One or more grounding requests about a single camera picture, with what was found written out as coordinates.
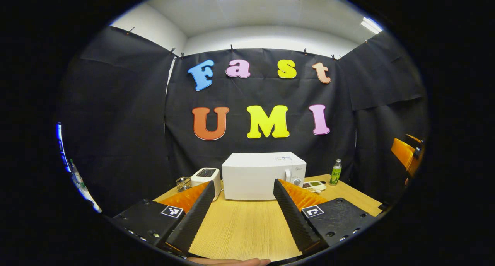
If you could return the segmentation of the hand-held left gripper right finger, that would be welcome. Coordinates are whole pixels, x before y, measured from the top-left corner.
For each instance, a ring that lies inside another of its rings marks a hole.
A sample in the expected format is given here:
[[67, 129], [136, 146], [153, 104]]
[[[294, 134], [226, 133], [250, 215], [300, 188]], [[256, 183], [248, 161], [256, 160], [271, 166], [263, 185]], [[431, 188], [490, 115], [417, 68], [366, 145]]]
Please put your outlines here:
[[303, 255], [339, 247], [378, 220], [345, 198], [327, 200], [281, 179], [273, 195]]

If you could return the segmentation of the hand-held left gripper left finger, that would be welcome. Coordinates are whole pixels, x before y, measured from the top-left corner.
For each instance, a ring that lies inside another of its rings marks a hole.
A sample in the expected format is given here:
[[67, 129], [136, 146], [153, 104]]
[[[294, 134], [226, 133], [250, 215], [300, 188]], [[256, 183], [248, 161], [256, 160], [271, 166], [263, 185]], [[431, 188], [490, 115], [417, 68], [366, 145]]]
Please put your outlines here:
[[138, 240], [175, 255], [189, 249], [215, 197], [208, 181], [162, 202], [143, 199], [113, 217], [113, 224]]

